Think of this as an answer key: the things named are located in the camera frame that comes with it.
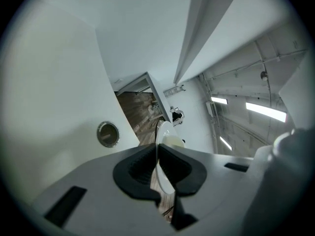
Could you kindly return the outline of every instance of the ceiling light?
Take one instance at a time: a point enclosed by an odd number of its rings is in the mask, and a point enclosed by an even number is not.
[[[286,113],[279,111],[279,110],[259,106],[259,105],[248,103],[248,102],[246,102],[246,108],[248,110],[255,111],[257,113],[272,117],[272,118],[280,120],[282,122],[285,122],[285,120],[286,120]]]
[[[232,150],[232,147],[220,136],[220,139],[222,142],[224,142],[224,144],[230,149]]]
[[[222,99],[222,98],[215,98],[215,97],[211,97],[212,101],[215,101],[215,102],[219,102],[219,103],[222,103],[222,104],[227,104],[227,99]]]

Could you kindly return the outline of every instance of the black slot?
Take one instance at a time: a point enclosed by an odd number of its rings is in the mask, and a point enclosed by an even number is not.
[[[71,187],[47,212],[45,218],[56,226],[62,227],[86,192],[87,189]]]
[[[249,168],[249,166],[239,165],[239,164],[235,164],[235,163],[227,163],[227,164],[225,164],[225,167],[227,167],[231,170],[241,171],[241,172],[246,172]]]

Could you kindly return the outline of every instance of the wooden floor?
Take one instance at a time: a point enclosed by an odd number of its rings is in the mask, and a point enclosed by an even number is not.
[[[154,95],[145,92],[138,95],[135,92],[124,92],[117,96],[117,99],[130,126],[140,141],[139,145],[155,143],[155,128],[158,121],[163,119],[163,117],[149,121],[150,118],[160,115],[158,108],[153,108],[152,106],[156,101]],[[155,170],[152,173],[150,187],[161,195],[161,202],[158,207],[161,214],[174,205],[175,194],[168,195],[161,190]],[[172,214],[173,210],[165,216],[165,219],[171,221],[170,216]]]

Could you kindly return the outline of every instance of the fluorescent light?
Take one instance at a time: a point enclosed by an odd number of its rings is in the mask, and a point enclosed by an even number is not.
[[[232,150],[232,147],[220,136],[220,139],[222,142],[224,142],[224,144],[230,149]]]
[[[259,106],[259,105],[248,103],[248,102],[246,102],[246,108],[248,110],[255,111],[257,113],[272,117],[274,119],[277,119],[283,122],[285,122],[286,120],[286,113],[279,110]]]
[[[212,99],[212,101],[215,101],[215,102],[227,104],[227,100],[226,99],[216,98],[216,97],[211,97],[211,99]]]

